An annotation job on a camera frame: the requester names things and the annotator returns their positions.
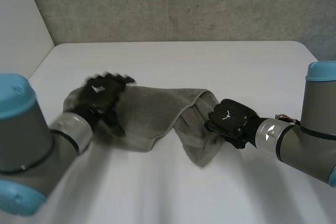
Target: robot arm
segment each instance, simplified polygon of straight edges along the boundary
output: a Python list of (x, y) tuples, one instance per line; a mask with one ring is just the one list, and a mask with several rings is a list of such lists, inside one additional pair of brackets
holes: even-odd
[(49, 129), (28, 81), (17, 74), (0, 74), (0, 209), (33, 215), (87, 149), (100, 120), (112, 133), (124, 134), (114, 106), (132, 82), (111, 74), (88, 80), (75, 107)]
[(287, 116), (260, 118), (252, 109), (226, 99), (209, 114), (205, 127), (236, 148), (249, 142), (336, 187), (336, 61), (309, 66), (304, 94), (301, 123)]

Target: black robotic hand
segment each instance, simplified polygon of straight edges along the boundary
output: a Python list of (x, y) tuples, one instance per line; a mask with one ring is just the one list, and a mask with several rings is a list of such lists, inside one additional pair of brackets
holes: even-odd
[(131, 77), (110, 73), (90, 78), (78, 94), (76, 106), (71, 111), (84, 117), (92, 128), (102, 119), (113, 134), (124, 135), (115, 107), (126, 85), (134, 82)]
[(215, 132), (225, 138), (237, 149), (245, 148), (248, 142), (244, 138), (243, 127), (251, 118), (258, 118), (258, 114), (239, 102), (224, 99), (209, 113), (209, 120), (204, 126), (208, 131)]

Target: white wall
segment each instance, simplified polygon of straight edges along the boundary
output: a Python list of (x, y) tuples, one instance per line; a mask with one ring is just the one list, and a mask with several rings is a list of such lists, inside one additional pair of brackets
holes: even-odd
[(34, 0), (0, 0), (0, 72), (29, 78), (53, 48)]

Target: table surface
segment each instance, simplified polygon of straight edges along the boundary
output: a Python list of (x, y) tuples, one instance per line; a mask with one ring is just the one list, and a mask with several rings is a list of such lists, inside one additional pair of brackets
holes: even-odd
[[(64, 44), (30, 79), (48, 123), (86, 77), (129, 74), (138, 85), (205, 88), (262, 117), (300, 118), (304, 77), (316, 61), (300, 43), (128, 42)], [(225, 143), (195, 166), (172, 130), (137, 153), (92, 145), (31, 218), (0, 213), (2, 223), (336, 223), (336, 190), (251, 145)]]

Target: gray towel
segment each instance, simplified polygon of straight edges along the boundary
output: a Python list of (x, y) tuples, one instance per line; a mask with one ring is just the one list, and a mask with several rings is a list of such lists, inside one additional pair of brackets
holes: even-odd
[[(71, 108), (79, 89), (64, 101)], [(224, 139), (203, 126), (208, 113), (218, 104), (215, 96), (204, 89), (155, 89), (128, 86), (116, 107), (125, 136), (111, 134), (104, 122), (97, 126), (96, 139), (131, 150), (148, 152), (155, 141), (174, 127), (189, 159), (205, 166), (217, 154)]]

